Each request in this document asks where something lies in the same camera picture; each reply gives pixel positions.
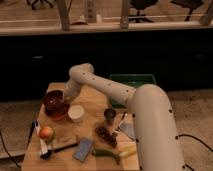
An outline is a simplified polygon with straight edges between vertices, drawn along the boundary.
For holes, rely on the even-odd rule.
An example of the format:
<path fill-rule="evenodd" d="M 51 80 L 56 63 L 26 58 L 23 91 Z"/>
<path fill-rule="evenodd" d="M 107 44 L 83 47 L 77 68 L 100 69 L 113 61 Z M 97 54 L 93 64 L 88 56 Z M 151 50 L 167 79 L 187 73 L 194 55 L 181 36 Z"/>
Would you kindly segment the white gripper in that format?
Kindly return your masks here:
<path fill-rule="evenodd" d="M 63 97 L 66 101 L 73 101 L 81 92 L 82 85 L 70 79 L 64 88 Z"/>

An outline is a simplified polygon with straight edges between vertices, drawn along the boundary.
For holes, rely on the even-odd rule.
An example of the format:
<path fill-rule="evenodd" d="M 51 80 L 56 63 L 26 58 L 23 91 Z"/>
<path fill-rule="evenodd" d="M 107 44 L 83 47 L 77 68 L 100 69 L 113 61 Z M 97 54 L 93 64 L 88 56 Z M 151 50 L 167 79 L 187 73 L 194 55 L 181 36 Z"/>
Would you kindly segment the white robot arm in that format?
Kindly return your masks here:
<path fill-rule="evenodd" d="M 185 161 L 170 100 L 159 86 L 137 88 L 94 74 L 90 63 L 72 66 L 64 97 L 74 100 L 88 85 L 125 106 L 133 116 L 138 165 L 142 171 L 183 171 Z"/>

